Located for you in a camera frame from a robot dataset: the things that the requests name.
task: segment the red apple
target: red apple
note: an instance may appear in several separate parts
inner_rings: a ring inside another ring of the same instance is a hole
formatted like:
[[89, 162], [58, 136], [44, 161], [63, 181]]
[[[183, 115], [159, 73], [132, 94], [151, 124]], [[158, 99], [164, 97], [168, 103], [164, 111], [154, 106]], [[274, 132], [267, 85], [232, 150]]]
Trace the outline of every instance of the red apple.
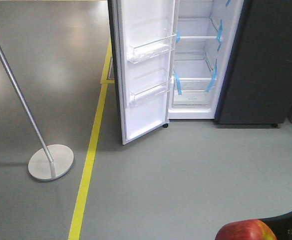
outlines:
[[224, 225], [215, 240], [277, 240], [272, 230], [258, 219]]

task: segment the yellow floor line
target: yellow floor line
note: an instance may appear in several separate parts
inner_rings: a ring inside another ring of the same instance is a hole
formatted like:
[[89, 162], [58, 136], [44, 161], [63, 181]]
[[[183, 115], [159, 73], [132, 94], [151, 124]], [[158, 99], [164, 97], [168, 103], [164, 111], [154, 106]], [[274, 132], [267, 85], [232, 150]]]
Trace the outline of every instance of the yellow floor line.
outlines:
[[83, 221], [84, 212], [85, 212], [85, 205], [86, 205], [91, 175], [93, 171], [93, 164], [94, 164], [95, 156], [96, 156], [101, 120], [102, 120], [103, 110], [105, 107], [107, 87], [108, 87], [108, 84], [101, 85], [97, 111], [96, 111], [96, 115], [94, 119], [94, 124], [92, 127], [92, 133], [90, 137], [88, 152], [86, 156], [84, 170], [81, 177], [75, 210], [72, 216], [68, 240], [79, 240], [80, 238], [81, 226], [82, 226], [82, 221]]

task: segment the stand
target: stand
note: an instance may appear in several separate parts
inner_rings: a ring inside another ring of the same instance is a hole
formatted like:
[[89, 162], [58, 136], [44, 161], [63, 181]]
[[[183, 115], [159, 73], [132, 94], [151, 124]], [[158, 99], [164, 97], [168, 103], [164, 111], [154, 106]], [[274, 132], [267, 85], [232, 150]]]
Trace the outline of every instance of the stand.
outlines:
[[5, 71], [10, 79], [12, 86], [17, 93], [19, 100], [25, 109], [29, 120], [39, 138], [39, 141], [42, 145], [42, 149], [37, 151], [30, 159], [28, 163], [29, 173], [38, 180], [41, 181], [50, 181], [57, 179], [65, 175], [71, 168], [74, 154], [72, 150], [64, 145], [49, 145], [47, 146], [41, 136], [41, 133], [37, 127], [37, 124], [28, 108], [26, 100], [17, 84], [17, 81], [13, 75], [13, 72], [10, 69], [8, 61], [1, 50], [0, 47], [0, 61], [5, 68]]

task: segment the open refrigerator door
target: open refrigerator door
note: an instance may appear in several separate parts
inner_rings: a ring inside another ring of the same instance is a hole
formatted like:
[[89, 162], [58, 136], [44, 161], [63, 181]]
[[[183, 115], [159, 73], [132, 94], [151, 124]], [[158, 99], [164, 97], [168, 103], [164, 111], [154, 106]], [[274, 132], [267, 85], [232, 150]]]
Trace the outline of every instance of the open refrigerator door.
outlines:
[[110, 1], [123, 144], [168, 123], [175, 0]]

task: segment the round metal base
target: round metal base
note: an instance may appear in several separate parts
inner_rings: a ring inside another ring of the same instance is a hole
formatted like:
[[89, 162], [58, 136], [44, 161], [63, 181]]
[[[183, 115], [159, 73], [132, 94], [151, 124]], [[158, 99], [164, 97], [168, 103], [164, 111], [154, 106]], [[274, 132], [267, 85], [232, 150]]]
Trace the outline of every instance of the round metal base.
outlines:
[[53, 163], [48, 161], [44, 149], [38, 150], [28, 163], [28, 171], [35, 179], [51, 181], [65, 175], [71, 168], [74, 153], [64, 145], [47, 146], [53, 158]]

